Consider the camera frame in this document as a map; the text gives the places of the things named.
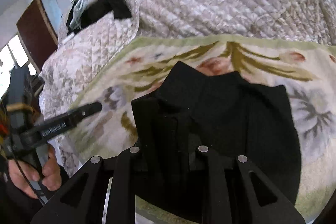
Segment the black garment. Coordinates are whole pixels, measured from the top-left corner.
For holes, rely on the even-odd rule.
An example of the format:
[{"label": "black garment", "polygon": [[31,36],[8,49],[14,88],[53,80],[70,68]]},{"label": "black garment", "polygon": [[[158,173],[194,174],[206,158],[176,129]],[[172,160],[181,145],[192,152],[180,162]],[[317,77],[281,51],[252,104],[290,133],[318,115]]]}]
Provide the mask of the black garment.
[{"label": "black garment", "polygon": [[73,3],[72,9],[69,12],[68,20],[67,20],[67,28],[68,35],[74,32],[77,34],[81,30],[90,26],[91,24],[97,22],[100,18],[105,16],[107,13],[113,11],[114,18],[123,19],[123,18],[131,18],[132,14],[129,11],[124,0],[97,0],[94,4],[92,4],[88,9],[86,9],[81,16],[81,28],[77,28],[75,30],[70,30],[70,22],[73,18],[74,6],[78,0],[75,0]]},{"label": "black garment", "polygon": [[295,203],[301,153],[284,86],[250,84],[238,72],[207,77],[178,62],[160,88],[132,101],[132,109],[141,141],[152,132],[167,172],[187,170],[195,134],[221,155],[246,155]]},{"label": "black garment", "polygon": [[[41,209],[41,203],[38,199],[28,197],[13,184],[2,156],[0,156],[0,167],[2,171],[6,172],[8,178],[8,181],[5,182],[4,177],[0,177],[0,223],[30,223],[33,216]],[[63,167],[61,167],[61,177],[62,185],[69,180]]]}]

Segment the black handle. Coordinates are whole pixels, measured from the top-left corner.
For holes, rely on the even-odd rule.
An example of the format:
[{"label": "black handle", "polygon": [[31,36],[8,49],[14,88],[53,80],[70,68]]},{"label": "black handle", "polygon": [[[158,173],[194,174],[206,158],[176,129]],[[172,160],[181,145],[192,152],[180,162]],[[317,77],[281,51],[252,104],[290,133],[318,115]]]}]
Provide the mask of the black handle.
[{"label": "black handle", "polygon": [[30,183],[44,203],[46,203],[54,195],[54,192],[49,191],[48,188],[42,184],[42,180],[44,178],[42,174],[42,167],[48,159],[48,144],[39,146],[28,155],[22,157],[22,160],[32,165],[40,175],[40,180],[38,182],[30,181]]}]

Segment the quilted bedspread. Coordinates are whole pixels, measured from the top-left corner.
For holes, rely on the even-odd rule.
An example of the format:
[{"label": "quilted bedspread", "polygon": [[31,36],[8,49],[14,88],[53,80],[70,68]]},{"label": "quilted bedspread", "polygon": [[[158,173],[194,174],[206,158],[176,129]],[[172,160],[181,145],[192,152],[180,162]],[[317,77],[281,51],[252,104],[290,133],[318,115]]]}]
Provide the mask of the quilted bedspread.
[{"label": "quilted bedspread", "polygon": [[[69,132],[62,145],[72,147],[81,162],[94,155],[116,156],[134,145],[137,129],[131,101],[159,87],[178,61],[208,76],[235,70],[249,82],[286,87],[302,156],[295,206],[306,221],[314,219],[336,187],[334,46],[233,35],[174,40],[139,37],[77,97],[73,107],[98,100],[103,109]],[[173,216],[144,201],[138,200],[137,207],[144,216],[150,211],[167,223],[176,223]]]}]

